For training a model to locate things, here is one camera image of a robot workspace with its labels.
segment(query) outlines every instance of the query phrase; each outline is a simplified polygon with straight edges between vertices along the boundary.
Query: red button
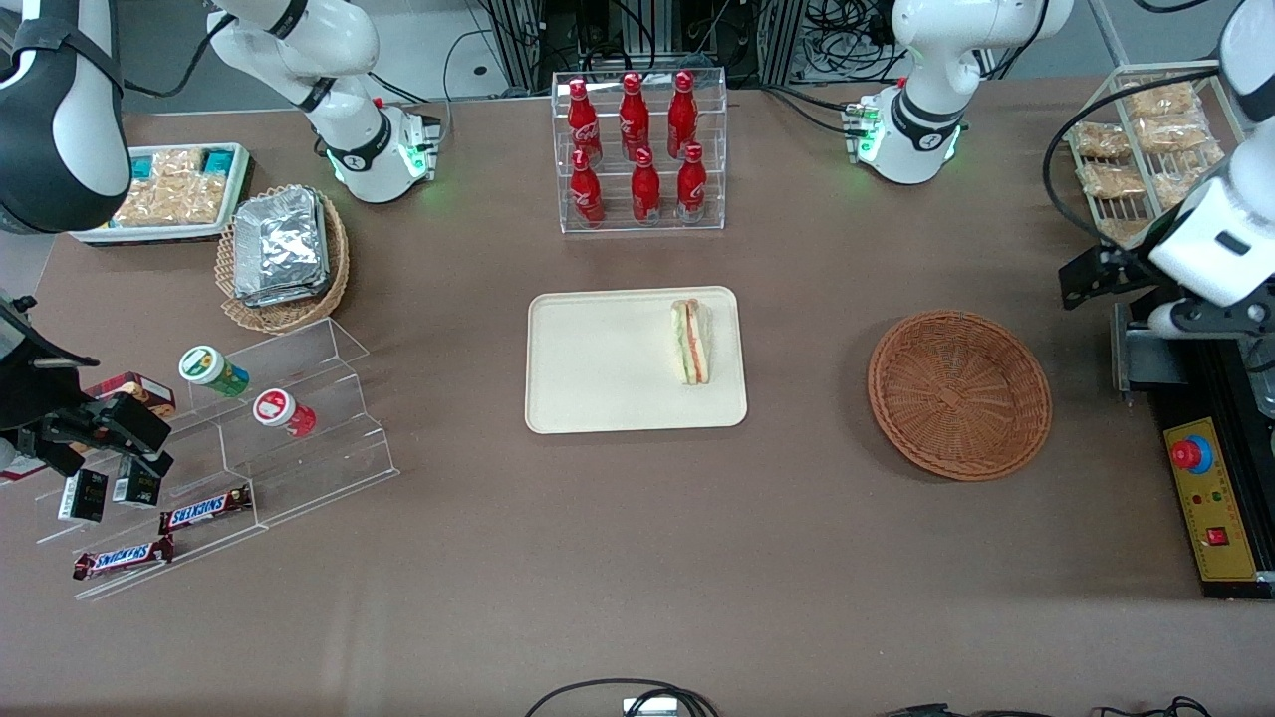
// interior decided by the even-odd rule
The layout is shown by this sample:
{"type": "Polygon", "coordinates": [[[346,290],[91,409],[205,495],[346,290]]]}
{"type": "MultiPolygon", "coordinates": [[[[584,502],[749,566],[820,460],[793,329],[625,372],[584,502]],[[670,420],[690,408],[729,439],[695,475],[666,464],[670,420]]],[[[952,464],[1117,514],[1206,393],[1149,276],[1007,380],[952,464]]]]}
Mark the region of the red button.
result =
{"type": "Polygon", "coordinates": [[[1179,440],[1169,449],[1169,459],[1183,471],[1190,471],[1200,466],[1204,461],[1204,452],[1193,440],[1179,440]]]}

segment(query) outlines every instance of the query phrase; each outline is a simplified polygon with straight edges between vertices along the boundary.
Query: brown tablecloth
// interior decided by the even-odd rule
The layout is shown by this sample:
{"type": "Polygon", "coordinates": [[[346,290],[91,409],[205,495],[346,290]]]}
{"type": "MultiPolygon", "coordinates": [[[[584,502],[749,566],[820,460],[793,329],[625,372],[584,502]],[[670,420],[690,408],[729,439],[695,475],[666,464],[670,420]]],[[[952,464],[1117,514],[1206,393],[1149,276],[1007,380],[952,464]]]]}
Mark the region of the brown tablecloth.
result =
{"type": "MultiPolygon", "coordinates": [[[[1105,310],[1060,307],[1056,272],[1088,244],[1039,161],[1096,82],[989,83],[917,188],[736,92],[729,226],[666,239],[564,240],[542,101],[456,106],[439,181],[384,207],[335,184],[297,112],[131,117],[133,143],[240,142],[255,190],[333,196],[353,251],[337,319],[372,352],[368,408],[403,475],[96,603],[33,545],[32,496],[56,480],[4,489],[0,712],[516,716],[569,681],[643,675],[731,717],[937,700],[1066,717],[1179,691],[1271,713],[1271,606],[1197,597],[1159,434],[1108,385],[1105,310]],[[740,297],[742,425],[525,427],[532,299],[697,285],[740,297]],[[1053,434],[1019,475],[931,477],[872,421],[873,344],[937,307],[1001,322],[1044,366],[1053,434]]],[[[34,316],[103,360],[85,381],[177,385],[181,350],[261,338],[221,314],[212,265],[209,244],[64,237],[34,316]]],[[[627,694],[544,714],[616,714],[627,694]]]]}

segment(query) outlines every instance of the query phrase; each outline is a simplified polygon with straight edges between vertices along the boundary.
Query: emergency stop button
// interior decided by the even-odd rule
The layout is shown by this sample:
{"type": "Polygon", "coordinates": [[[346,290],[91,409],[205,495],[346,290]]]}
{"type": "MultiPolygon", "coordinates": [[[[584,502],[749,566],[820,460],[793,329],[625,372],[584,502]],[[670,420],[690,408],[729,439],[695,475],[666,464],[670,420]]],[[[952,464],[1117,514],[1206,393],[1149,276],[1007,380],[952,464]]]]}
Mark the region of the emergency stop button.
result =
{"type": "Polygon", "coordinates": [[[1183,471],[1205,473],[1213,468],[1213,447],[1202,436],[1188,435],[1169,448],[1169,461],[1183,471]]]}

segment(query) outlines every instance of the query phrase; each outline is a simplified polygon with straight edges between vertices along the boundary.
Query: empty wicker basket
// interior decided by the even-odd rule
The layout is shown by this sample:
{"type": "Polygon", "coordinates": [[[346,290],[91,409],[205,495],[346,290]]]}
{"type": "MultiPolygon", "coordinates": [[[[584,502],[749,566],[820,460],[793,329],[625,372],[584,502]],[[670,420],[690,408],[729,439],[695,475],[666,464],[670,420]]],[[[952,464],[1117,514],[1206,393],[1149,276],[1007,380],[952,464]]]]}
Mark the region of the empty wicker basket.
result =
{"type": "MultiPolygon", "coordinates": [[[[272,196],[284,189],[287,188],[269,189],[260,196],[272,196]]],[[[217,279],[217,287],[229,297],[222,304],[222,310],[226,311],[227,316],[235,319],[235,323],[246,329],[284,334],[317,322],[337,309],[342,296],[346,295],[346,285],[349,282],[349,244],[346,239],[346,226],[340,222],[337,208],[326,196],[323,198],[323,208],[332,286],[328,288],[328,293],[315,299],[302,299],[264,309],[245,306],[242,301],[235,299],[235,222],[231,222],[222,231],[222,239],[217,242],[217,267],[213,276],[217,279]]]]}
{"type": "Polygon", "coordinates": [[[1000,478],[1044,445],[1049,384],[1031,352],[1000,324],[927,311],[895,324],[868,364],[881,430],[909,461],[959,481],[1000,478]]]}

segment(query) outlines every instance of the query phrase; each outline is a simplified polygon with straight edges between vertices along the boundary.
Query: yellow control panel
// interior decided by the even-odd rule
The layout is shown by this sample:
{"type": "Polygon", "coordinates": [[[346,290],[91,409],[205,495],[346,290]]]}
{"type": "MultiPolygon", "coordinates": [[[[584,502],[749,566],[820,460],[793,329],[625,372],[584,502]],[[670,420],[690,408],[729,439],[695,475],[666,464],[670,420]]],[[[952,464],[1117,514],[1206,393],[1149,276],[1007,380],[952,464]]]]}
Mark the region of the yellow control panel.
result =
{"type": "Polygon", "coordinates": [[[1200,577],[1213,582],[1256,580],[1253,554],[1213,418],[1164,431],[1164,445],[1173,464],[1173,480],[1178,485],[1200,577]]]}

